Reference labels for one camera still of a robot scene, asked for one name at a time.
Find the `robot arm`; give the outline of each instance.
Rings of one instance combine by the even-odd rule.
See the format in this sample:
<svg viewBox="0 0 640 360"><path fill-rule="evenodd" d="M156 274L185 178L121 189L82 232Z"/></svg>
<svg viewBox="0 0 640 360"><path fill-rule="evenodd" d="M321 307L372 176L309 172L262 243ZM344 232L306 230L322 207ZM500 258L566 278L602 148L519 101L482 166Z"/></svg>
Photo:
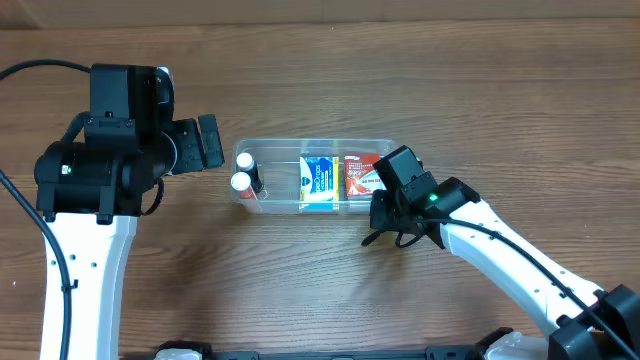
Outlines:
<svg viewBox="0 0 640 360"><path fill-rule="evenodd" d="M545 268L551 271L588 306L598 301L594 292L602 290L564 269L523 239L504 223L484 201L468 202L450 217L464 220L502 233L516 243ZM556 320L566 315L575 318L582 309L565 296L528 260L505 243L490 239L476 230L453 225L440 225L444 247L453 255L471 263L513 299L535 322L545 337L556 331Z"/></svg>
<svg viewBox="0 0 640 360"><path fill-rule="evenodd" d="M49 223L66 255L71 291L68 359L118 358L122 280L138 218L115 216L98 225L93 214L63 213ZM60 358L63 293L56 257L47 243L47 290L40 360Z"/></svg>
<svg viewBox="0 0 640 360"><path fill-rule="evenodd" d="M406 146L373 166L386 190L374 192L370 226L377 231L363 246L385 231L398 232L400 248L427 235L478 268L531 316L548 339L550 359L600 359L620 353L638 359L640 298L624 285L607 293L567 271L509 228L460 180L436 183ZM415 238L401 244L405 233ZM513 341L504 346L513 347ZM539 355L539 346L534 353ZM538 358L529 355L510 359Z"/></svg>

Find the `wooden table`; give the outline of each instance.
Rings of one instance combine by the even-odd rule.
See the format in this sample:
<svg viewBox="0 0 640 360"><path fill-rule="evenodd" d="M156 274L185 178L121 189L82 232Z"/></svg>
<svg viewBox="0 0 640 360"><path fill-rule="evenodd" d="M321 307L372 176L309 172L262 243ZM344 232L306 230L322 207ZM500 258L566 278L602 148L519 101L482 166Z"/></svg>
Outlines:
<svg viewBox="0 0 640 360"><path fill-rule="evenodd" d="M244 137L393 138L562 265L640 291L639 34L625 19L18 31L0 32L0 64L169 66L175 118L215 113L228 162ZM0 165L32 203L34 163L88 110L88 85L62 68L0 84ZM140 221L122 353L177 338L293 352L539 334L430 241L361 248L366 216L250 216L229 177L227 166L171 178ZM0 200L0 357L35 359L43 240L5 190Z"/></svg>

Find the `cable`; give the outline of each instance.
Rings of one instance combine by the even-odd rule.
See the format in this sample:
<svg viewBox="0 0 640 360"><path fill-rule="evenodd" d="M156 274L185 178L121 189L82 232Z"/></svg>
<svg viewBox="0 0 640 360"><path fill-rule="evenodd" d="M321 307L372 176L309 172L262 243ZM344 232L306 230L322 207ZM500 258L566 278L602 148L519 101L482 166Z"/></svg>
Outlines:
<svg viewBox="0 0 640 360"><path fill-rule="evenodd" d="M76 63L72 63L64 60L54 60L54 59L37 59L37 60L29 60L23 61L21 63L15 64L6 68L5 70L0 72L0 80L5 79L7 76L17 73L20 70L27 69L34 66L62 66L68 67L71 69L80 70L86 73L90 73L91 69ZM72 123L70 128L74 127L71 130L67 130L67 134L63 137L63 140L66 138L70 138L73 136L73 133L77 131L77 125ZM56 257L58 262L58 267L60 269L60 279L62 281L62 292L63 292L63 322L62 322L62 341L60 344L60 360L66 360L69 355L69 342L71 340L71 290L75 288L75 285L71 285L71 281L69 279L69 269L67 268L67 262L64 259L64 253L60 248L60 244L56 239L55 235L49 228L49 226L42 220L38 212L29 204L27 199L18 191L18 189L13 185L11 180L4 174L2 169L0 169L0 181L2 181L2 185L4 185L9 193L13 195L14 199L22 206L22 208L29 214L31 220L38 225L45 238L49 242L51 246L51 250Z"/></svg>
<svg viewBox="0 0 640 360"><path fill-rule="evenodd" d="M400 206L400 188L397 188L396 191L393 194L393 199L396 202L396 206L399 209L402 209L402 207ZM390 219L390 217L393 215L393 213L389 213L387 216L387 221ZM404 232L399 231L398 232L398 236L396 236L396 247L399 249L404 249L406 247L409 247L415 243L417 243L420 239L422 239L422 237L424 236L424 234L421 235L416 235L413 239L409 240L408 242L404 243L404 244L400 244L400 241L402 240L402 236L404 235Z"/></svg>
<svg viewBox="0 0 640 360"><path fill-rule="evenodd" d="M515 244L513 241L507 239L498 231L487 229L484 226L470 223L468 221L455 220L455 219L420 219L420 220L408 221L404 224L401 224L400 228L404 228L406 226L410 226L413 224L451 224L451 225L464 226L464 227L489 235L490 236L489 239L491 240L495 238L502 241L504 244L506 244L513 250L515 250L518 254L522 255L522 257L527 259L533 266L535 266L538 270L540 270L541 273L543 273L549 280L551 280L553 284L558 286L558 289L560 289L566 296L568 296L571 300L573 300L573 302L576 303L576 305L578 305L587 314L587 316L591 318L591 320L593 320L594 323L597 326L599 326L604 331L604 333L607 334L609 338L613 340L614 343L616 343L616 345L620 347L620 349L622 349L625 355L627 355L630 359L640 360L640 358L633 352L633 350L602 319L600 319L600 317L598 317L593 312L593 310L591 310L591 308L587 306L587 304L585 304L582 300L580 300L580 298L576 294L574 294L573 291L571 291L571 289L569 289L566 285L564 285L557 277L555 277L555 275L553 275L549 270L547 270L547 268L545 268L542 264L540 264L540 262L536 260L536 258L534 258L531 254L526 252L524 249L522 249L520 246ZM374 234L380 235L383 232L384 231L382 232L376 231ZM400 244L400 238L399 237L396 238L396 246L399 248L405 248L405 247L411 246L416 242L417 240L414 238L413 240L405 244Z"/></svg>
<svg viewBox="0 0 640 360"><path fill-rule="evenodd" d="M156 209L162 202L162 197L164 196L164 181L162 181L162 178L158 178L158 180L156 180L156 184L158 184L158 192L156 193L156 198L153 200L153 204L151 204L149 210L142 213L142 215L144 216L153 214L153 212L156 211Z"/></svg>
<svg viewBox="0 0 640 360"><path fill-rule="evenodd" d="M80 134L80 131L82 131L82 129L84 128L84 122L87 118L89 118L88 111L81 112L80 114L76 115L73 120L71 120L71 124L69 124L67 131L64 133L64 135L62 135L60 141L67 145L71 145L71 143L73 143L73 140L76 139L78 134Z"/></svg>
<svg viewBox="0 0 640 360"><path fill-rule="evenodd" d="M29 204L27 199L18 191L13 185L11 180L7 178L2 169L0 169L0 181L2 185L7 188L9 193L13 195L14 199L22 206L22 208L29 214L31 220L38 225L44 236L47 238L51 250L56 256L58 261L58 267L60 269L60 278L62 279L62 291L64 296L64 321L62 325L62 344L60 345L60 360L66 360L69 354L69 341L71 340L71 281L69 280L69 269L67 269L67 262L64 259L64 253L60 248L60 244L55 235L49 228L44 220L38 215L38 212Z"/></svg>
<svg viewBox="0 0 640 360"><path fill-rule="evenodd" d="M7 76L11 74L15 74L20 70L27 69L34 66L42 66L42 65L55 65L55 66L63 66L71 69L76 69L84 72L91 72L91 69L76 63L72 63L64 60L53 60L53 59L38 59L38 60L29 60L23 61L21 63L17 63L13 66L9 66L2 72L0 72L0 80L3 80Z"/></svg>

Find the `clear plastic container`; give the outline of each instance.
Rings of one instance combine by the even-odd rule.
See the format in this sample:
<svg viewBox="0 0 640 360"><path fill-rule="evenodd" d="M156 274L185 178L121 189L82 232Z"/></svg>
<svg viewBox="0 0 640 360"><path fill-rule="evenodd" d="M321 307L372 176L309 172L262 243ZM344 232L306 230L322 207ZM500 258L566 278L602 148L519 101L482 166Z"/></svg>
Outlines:
<svg viewBox="0 0 640 360"><path fill-rule="evenodd" d="M251 154L258 164L264 190L257 194L258 200L238 197L231 189L231 198L254 213L298 214L339 213L368 214L370 197L347 199L344 178L344 155L350 153L379 153L385 156L398 145L386 139L242 139L236 143L231 164L232 174L238 170L236 158L242 152ZM329 209L302 210L314 202L300 201L300 156L337 156L339 165L340 199Z"/></svg>

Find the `bottle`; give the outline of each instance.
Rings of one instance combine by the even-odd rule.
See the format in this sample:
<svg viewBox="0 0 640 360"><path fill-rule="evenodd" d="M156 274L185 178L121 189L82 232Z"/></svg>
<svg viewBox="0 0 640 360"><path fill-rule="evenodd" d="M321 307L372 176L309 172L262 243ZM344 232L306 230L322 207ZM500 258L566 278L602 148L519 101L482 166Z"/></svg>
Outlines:
<svg viewBox="0 0 640 360"><path fill-rule="evenodd" d="M251 187L251 177L245 172L237 172L231 177L231 188L238 195L240 203L253 213L260 212L260 205L256 193Z"/></svg>
<svg viewBox="0 0 640 360"><path fill-rule="evenodd" d="M264 183L262 182L260 172L258 170L258 164L253 160L253 156L249 153L241 153L236 158L236 165L238 169L245 172L251 178L251 187L253 191L258 194L264 189Z"/></svg>

